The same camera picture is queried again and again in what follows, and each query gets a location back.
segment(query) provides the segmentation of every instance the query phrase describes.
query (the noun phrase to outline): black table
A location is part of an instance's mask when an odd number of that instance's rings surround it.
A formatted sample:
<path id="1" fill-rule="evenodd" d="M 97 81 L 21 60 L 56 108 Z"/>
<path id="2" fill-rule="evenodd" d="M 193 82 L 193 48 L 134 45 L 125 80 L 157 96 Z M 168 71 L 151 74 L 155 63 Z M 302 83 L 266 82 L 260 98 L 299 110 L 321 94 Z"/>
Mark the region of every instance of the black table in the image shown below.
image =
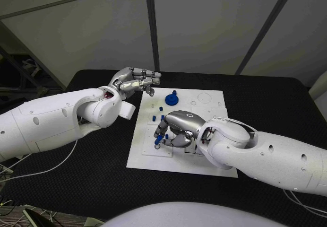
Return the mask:
<path id="1" fill-rule="evenodd" d="M 82 70 L 67 91 L 108 85 L 115 70 Z M 159 87 L 221 90 L 227 116 L 259 131 L 288 136 L 327 149 L 327 123 L 306 89 L 296 79 L 162 72 Z M 7 182 L 5 199 L 80 216 L 109 219 L 146 204 L 194 201 L 218 204 L 257 214 L 288 226 L 325 225 L 285 197 L 279 188 L 250 179 L 193 175 L 125 168 L 141 93 L 128 99 L 132 119 L 77 141 L 76 149 L 51 172 Z M 31 155 L 14 175 L 50 169 L 64 159 L 73 143 Z M 327 209 L 327 198 L 298 193 L 303 204 Z"/>

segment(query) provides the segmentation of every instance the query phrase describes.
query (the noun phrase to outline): blue object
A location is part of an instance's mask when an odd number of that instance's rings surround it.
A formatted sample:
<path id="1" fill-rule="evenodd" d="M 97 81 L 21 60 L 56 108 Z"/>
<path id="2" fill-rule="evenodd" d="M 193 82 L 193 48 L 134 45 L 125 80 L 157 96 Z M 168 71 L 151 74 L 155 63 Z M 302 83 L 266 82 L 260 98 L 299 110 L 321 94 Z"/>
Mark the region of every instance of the blue object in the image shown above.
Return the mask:
<path id="1" fill-rule="evenodd" d="M 155 144 L 155 145 L 158 144 L 158 142 L 159 142 L 161 139 L 162 139 L 162 136 L 158 135 L 158 137 L 157 137 L 157 139 L 155 139 L 155 141 L 154 141 L 154 144 Z"/>
<path id="2" fill-rule="evenodd" d="M 177 97 L 175 91 L 172 91 L 172 93 L 165 96 L 164 101 L 165 101 L 167 105 L 175 105 L 178 103 L 178 97 Z"/>

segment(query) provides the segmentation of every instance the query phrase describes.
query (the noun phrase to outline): hole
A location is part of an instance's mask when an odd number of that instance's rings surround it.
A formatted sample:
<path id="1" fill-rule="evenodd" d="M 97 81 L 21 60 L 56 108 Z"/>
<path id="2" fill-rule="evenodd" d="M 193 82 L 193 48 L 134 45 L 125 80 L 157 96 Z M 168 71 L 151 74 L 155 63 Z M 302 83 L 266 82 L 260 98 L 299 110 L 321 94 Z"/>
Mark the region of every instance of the hole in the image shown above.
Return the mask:
<path id="1" fill-rule="evenodd" d="M 38 125 L 38 118 L 37 117 L 33 118 L 33 122 L 34 122 L 36 125 Z"/>
<path id="2" fill-rule="evenodd" d="M 302 154 L 301 155 L 301 160 L 305 162 L 308 160 L 306 156 Z"/>
<path id="3" fill-rule="evenodd" d="M 63 116 L 66 117 L 66 109 L 61 109 Z"/>
<path id="4" fill-rule="evenodd" d="M 269 145 L 269 152 L 270 152 L 270 153 L 273 152 L 273 147 L 272 147 L 272 145 Z"/>

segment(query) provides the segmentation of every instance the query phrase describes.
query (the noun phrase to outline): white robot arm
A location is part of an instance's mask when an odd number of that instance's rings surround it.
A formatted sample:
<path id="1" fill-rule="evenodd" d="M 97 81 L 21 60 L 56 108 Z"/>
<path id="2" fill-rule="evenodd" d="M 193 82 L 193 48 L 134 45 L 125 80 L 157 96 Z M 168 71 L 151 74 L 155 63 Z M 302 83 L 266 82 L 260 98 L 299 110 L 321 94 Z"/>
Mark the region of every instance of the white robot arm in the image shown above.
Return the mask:
<path id="1" fill-rule="evenodd" d="M 59 148 L 106 128 L 118 116 L 131 119 L 135 107 L 125 100 L 135 90 L 149 96 L 161 74 L 123 68 L 108 86 L 34 99 L 0 115 L 0 162 Z M 87 120 L 79 124 L 76 116 Z"/>
<path id="2" fill-rule="evenodd" d="M 280 189 L 327 196 L 327 150 L 262 131 L 247 133 L 223 118 L 204 122 L 187 111 L 164 117 L 154 137 L 164 135 L 168 126 L 175 138 L 161 140 L 164 145 L 185 147 L 194 138 L 195 152 L 220 169 L 234 167 Z"/>

